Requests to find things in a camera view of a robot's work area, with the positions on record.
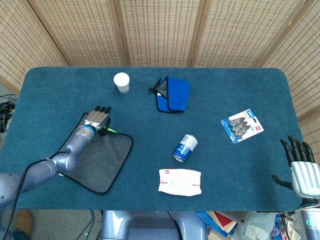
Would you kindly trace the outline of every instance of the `blue can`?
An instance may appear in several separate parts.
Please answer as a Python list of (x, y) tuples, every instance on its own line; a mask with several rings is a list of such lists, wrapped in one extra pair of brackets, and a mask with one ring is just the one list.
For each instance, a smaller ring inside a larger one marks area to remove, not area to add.
[(173, 152), (173, 158), (181, 163), (184, 163), (187, 161), (197, 144), (198, 141), (194, 136), (190, 134), (184, 135), (183, 139)]

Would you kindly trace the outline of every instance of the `paper cup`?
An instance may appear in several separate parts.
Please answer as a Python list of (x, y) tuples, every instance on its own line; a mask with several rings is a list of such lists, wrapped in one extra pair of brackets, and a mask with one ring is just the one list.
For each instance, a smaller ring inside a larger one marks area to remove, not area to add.
[(129, 92), (130, 77), (125, 72), (119, 72), (113, 77), (113, 82), (119, 89), (120, 93), (126, 94)]

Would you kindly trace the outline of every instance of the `cup lid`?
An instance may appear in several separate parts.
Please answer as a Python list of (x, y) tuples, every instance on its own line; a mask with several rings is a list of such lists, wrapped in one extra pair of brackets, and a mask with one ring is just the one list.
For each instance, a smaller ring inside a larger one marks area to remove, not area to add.
[(128, 85), (129, 81), (130, 81), (130, 77), (125, 72), (119, 72), (113, 77), (114, 84), (119, 87), (124, 87)]

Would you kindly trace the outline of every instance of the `black cable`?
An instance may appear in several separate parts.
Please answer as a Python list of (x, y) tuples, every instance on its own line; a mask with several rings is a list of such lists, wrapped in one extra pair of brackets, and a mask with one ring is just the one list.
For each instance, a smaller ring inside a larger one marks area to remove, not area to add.
[(80, 234), (78, 235), (78, 237), (75, 240), (79, 240), (79, 238), (82, 236), (82, 234), (85, 232), (85, 230), (89, 227), (89, 225), (93, 222), (94, 220), (94, 214), (92, 213), (92, 210), (90, 210), (90, 214), (91, 214), (91, 219), (88, 222), (88, 224), (84, 227), (84, 229), (82, 230), (82, 232), (80, 232)]
[(101, 234), (101, 230), (99, 231), (99, 234), (98, 236), (96, 236), (95, 240), (99, 240), (100, 234)]
[(6, 125), (8, 124), (9, 119), (12, 117), (11, 111), (13, 111), (16, 108), (16, 102), (17, 98), (12, 98), (14, 94), (5, 94), (1, 95), (0, 98), (5, 98), (7, 101), (1, 102), (0, 103), (0, 114), (3, 114), (3, 122), (1, 125), (0, 129), (3, 128), (4, 131), (8, 131), (6, 129)]
[(91, 227), (90, 227), (90, 229), (89, 229), (89, 231), (88, 231), (88, 234), (87, 234), (85, 240), (88, 240), (89, 235), (90, 235), (90, 233), (91, 233), (91, 230), (92, 230), (92, 228), (93, 228), (93, 226), (94, 226), (94, 224), (95, 224), (95, 220), (96, 220), (95, 212), (94, 212), (93, 210), (90, 210), (90, 211), (91, 211), (92, 214), (93, 214), (93, 222), (92, 222), (92, 224), (91, 224)]
[(287, 226), (287, 223), (286, 223), (285, 216), (283, 214), (281, 214), (280, 217), (281, 217), (282, 224), (284, 226), (286, 237), (288, 238), (288, 240), (290, 240), (290, 236), (289, 236), (289, 233), (288, 233), (288, 226)]
[[(50, 157), (48, 157), (48, 158), (51, 159), (51, 158), (53, 158), (55, 155), (57, 155), (58, 153), (62, 153), (62, 152), (56, 152), (55, 154), (53, 154), (52, 156), (50, 156)], [(7, 235), (8, 235), (9, 227), (10, 227), (11, 222), (12, 222), (12, 219), (13, 219), (13, 217), (14, 217), (14, 214), (15, 214), (15, 211), (16, 211), (16, 207), (17, 207), (17, 203), (18, 203), (18, 198), (19, 198), (19, 196), (20, 196), (22, 187), (23, 187), (23, 185), (24, 185), (25, 178), (26, 178), (26, 175), (27, 175), (28, 170), (29, 170), (33, 165), (36, 165), (36, 164), (41, 163), (41, 162), (44, 162), (44, 161), (47, 161), (47, 159), (42, 159), (42, 160), (39, 160), (39, 161), (32, 162), (32, 163), (30, 163), (30, 164), (26, 167), (26, 169), (24, 170), (24, 172), (23, 172), (23, 174), (22, 174), (22, 177), (21, 177), (21, 181), (20, 181), (19, 186), (18, 186), (18, 190), (17, 190), (16, 195), (15, 195), (15, 197), (14, 197), (14, 202), (13, 202), (11, 217), (10, 217), (10, 220), (9, 220), (9, 224), (8, 224), (8, 226), (6, 227), (5, 232), (4, 232), (4, 235), (3, 235), (3, 237), (2, 237), (3, 240), (5, 240), (6, 237), (7, 237)]]
[(166, 212), (169, 214), (169, 216), (170, 216), (170, 218), (171, 218), (171, 220), (172, 220), (172, 222), (173, 222), (173, 224), (174, 224), (174, 226), (176, 228), (176, 231), (177, 231), (178, 236), (179, 236), (179, 240), (184, 240), (184, 238), (182, 237), (182, 232), (181, 232), (181, 229), (180, 229), (180, 226), (179, 226), (178, 222), (173, 219), (173, 217), (171, 216), (169, 211), (166, 211)]

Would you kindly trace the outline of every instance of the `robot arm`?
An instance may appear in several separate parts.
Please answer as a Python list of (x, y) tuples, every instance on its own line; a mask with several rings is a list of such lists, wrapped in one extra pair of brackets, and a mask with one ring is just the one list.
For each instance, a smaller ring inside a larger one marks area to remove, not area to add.
[[(76, 169), (78, 160), (86, 146), (97, 132), (101, 133), (107, 122), (110, 122), (109, 111), (111, 107), (97, 106), (90, 112), (65, 147), (65, 152), (59, 152), (29, 167), (25, 173), (22, 187), (20, 182), (24, 173), (0, 173), (0, 220), (4, 209), (10, 205), (19, 192), (29, 192), (51, 181), (59, 173), (69, 173)], [(0, 222), (0, 239), (4, 236), (5, 229)]]
[(303, 142), (302, 144), (288, 136), (289, 144), (281, 139), (285, 155), (290, 167), (292, 183), (280, 180), (276, 175), (272, 175), (273, 180), (280, 186), (294, 191), (303, 199), (302, 207), (306, 205), (316, 205), (320, 198), (320, 167), (315, 163), (311, 147)]

